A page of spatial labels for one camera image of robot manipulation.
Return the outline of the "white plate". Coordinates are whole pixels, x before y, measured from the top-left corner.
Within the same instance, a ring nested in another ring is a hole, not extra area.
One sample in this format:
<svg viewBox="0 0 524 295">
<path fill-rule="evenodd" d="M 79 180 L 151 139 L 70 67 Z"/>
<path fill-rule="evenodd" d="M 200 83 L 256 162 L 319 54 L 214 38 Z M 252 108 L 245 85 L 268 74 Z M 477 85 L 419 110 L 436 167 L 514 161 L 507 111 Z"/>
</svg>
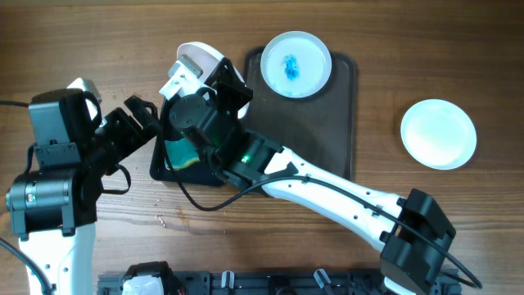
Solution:
<svg viewBox="0 0 524 295">
<path fill-rule="evenodd" d="M 442 99 L 413 104 L 400 122 L 400 138 L 414 160 L 435 170 L 464 166 L 477 149 L 477 131 L 470 116 Z"/>
<path fill-rule="evenodd" d="M 215 67 L 219 62 L 224 58 L 224 55 L 217 49 L 211 47 L 209 44 L 203 42 L 188 42 L 182 43 L 178 46 L 177 49 L 177 59 L 178 60 L 182 55 L 188 56 L 195 64 L 197 64 L 202 69 L 202 75 L 198 78 L 199 88 L 205 84 L 205 81 L 211 76 Z M 238 70 L 233 67 L 235 73 L 239 80 L 243 83 L 244 79 Z M 168 76 L 171 78 L 175 72 L 175 65 L 173 64 L 168 70 Z M 196 86 L 182 86 L 182 88 L 177 92 L 180 97 L 183 97 L 187 94 L 195 93 L 197 91 Z M 247 103 L 238 111 L 238 119 L 242 119 L 250 106 L 250 103 Z"/>
<path fill-rule="evenodd" d="M 265 46 L 260 71 L 275 93 L 286 98 L 307 98 L 328 82 L 332 72 L 331 53 L 315 35 L 288 31 Z"/>
</svg>

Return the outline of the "green yellow sponge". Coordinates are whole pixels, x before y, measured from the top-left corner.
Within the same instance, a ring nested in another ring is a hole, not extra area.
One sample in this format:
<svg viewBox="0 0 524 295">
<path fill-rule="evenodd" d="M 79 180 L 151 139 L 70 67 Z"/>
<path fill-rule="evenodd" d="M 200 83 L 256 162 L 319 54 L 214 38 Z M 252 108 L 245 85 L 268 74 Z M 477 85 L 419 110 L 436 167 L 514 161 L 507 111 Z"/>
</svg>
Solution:
<svg viewBox="0 0 524 295">
<path fill-rule="evenodd" d="M 200 161 L 199 155 L 192 144 L 185 138 L 177 141 L 165 140 L 165 150 L 167 158 L 171 163 L 165 163 L 165 166 L 173 170 L 183 170 Z"/>
</svg>

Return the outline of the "white plate top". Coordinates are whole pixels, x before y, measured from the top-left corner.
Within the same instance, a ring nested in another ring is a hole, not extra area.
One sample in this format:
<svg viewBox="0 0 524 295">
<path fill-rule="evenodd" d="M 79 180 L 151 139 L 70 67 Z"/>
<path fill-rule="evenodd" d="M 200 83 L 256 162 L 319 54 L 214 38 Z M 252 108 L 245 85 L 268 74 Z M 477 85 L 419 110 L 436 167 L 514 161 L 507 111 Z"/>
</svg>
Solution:
<svg viewBox="0 0 524 295">
<path fill-rule="evenodd" d="M 288 31 L 265 46 L 260 71 L 275 93 L 286 98 L 307 98 L 328 82 L 332 72 L 331 53 L 315 35 Z"/>
</svg>

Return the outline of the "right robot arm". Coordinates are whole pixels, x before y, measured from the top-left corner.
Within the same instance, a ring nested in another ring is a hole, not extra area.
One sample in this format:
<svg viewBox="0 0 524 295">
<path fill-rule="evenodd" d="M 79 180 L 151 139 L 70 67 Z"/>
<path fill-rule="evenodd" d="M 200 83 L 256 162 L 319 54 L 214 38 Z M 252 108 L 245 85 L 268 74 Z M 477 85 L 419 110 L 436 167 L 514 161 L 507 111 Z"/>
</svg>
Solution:
<svg viewBox="0 0 524 295">
<path fill-rule="evenodd" d="M 190 58 L 179 58 L 161 93 L 173 103 L 170 124 L 217 178 L 241 193 L 259 191 L 302 205 L 359 235 L 379 252 L 384 284 L 392 292 L 432 290 L 456 232 L 431 195 L 413 189 L 401 197 L 365 188 L 245 129 L 237 113 L 253 94 L 228 59 L 204 77 Z"/>
</svg>

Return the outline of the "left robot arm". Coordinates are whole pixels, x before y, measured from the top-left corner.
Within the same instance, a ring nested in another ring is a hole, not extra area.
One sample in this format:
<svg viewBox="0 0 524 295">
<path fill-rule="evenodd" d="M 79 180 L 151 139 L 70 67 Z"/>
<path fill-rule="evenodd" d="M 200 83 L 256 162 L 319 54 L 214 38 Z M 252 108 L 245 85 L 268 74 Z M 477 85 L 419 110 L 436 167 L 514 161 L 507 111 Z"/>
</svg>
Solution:
<svg viewBox="0 0 524 295">
<path fill-rule="evenodd" d="M 129 171 L 121 161 L 160 132 L 154 103 L 132 96 L 107 116 L 93 93 L 62 88 L 41 93 L 28 105 L 36 138 L 27 167 L 6 195 L 18 247 L 5 248 L 26 266 L 32 294 L 93 293 L 96 203 L 102 177 Z"/>
</svg>

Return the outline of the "black water tray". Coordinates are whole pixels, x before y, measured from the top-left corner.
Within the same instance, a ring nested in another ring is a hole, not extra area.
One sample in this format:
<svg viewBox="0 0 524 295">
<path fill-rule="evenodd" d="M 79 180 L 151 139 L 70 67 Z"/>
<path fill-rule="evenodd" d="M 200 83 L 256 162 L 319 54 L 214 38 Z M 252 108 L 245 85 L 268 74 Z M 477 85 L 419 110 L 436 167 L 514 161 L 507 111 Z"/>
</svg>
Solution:
<svg viewBox="0 0 524 295">
<path fill-rule="evenodd" d="M 162 138 L 164 140 L 177 141 L 183 138 L 183 136 L 178 131 L 176 131 L 169 122 L 169 110 L 180 98 L 181 97 L 176 94 L 170 100 L 165 99 L 163 101 L 160 111 L 160 124 L 163 127 Z M 162 152 L 163 146 L 164 144 L 161 141 L 161 138 L 156 137 L 149 173 L 154 180 L 162 182 L 175 182 L 175 177 L 171 173 L 171 170 L 165 166 L 166 162 L 164 159 L 164 153 Z M 186 169 L 175 170 L 174 172 L 178 177 L 178 180 L 183 184 L 199 184 L 215 187 L 224 185 L 224 181 L 214 176 L 212 169 L 200 161 Z"/>
</svg>

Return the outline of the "brown serving tray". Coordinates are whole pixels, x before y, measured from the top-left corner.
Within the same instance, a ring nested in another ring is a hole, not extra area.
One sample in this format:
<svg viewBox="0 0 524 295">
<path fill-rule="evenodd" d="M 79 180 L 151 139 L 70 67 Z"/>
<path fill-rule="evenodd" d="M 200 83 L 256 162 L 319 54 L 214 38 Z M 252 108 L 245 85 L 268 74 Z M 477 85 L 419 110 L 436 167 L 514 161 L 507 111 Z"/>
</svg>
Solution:
<svg viewBox="0 0 524 295">
<path fill-rule="evenodd" d="M 263 134 L 308 162 L 348 180 L 354 178 L 355 101 L 358 68 L 333 52 L 332 72 L 323 88 L 307 98 L 275 93 L 261 74 L 262 47 L 247 53 L 243 77 L 253 90 L 244 126 Z"/>
</svg>

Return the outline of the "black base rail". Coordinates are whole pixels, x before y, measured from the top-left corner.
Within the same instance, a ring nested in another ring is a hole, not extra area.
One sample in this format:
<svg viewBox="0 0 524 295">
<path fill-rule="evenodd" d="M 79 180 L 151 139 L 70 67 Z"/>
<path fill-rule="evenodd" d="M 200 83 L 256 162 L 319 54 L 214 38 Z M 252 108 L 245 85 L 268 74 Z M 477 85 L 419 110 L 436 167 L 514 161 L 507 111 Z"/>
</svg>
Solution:
<svg viewBox="0 0 524 295">
<path fill-rule="evenodd" d="M 98 277 L 97 293 L 109 294 L 392 294 L 378 269 L 346 272 L 221 273 L 173 271 L 165 261 L 131 265 Z"/>
</svg>

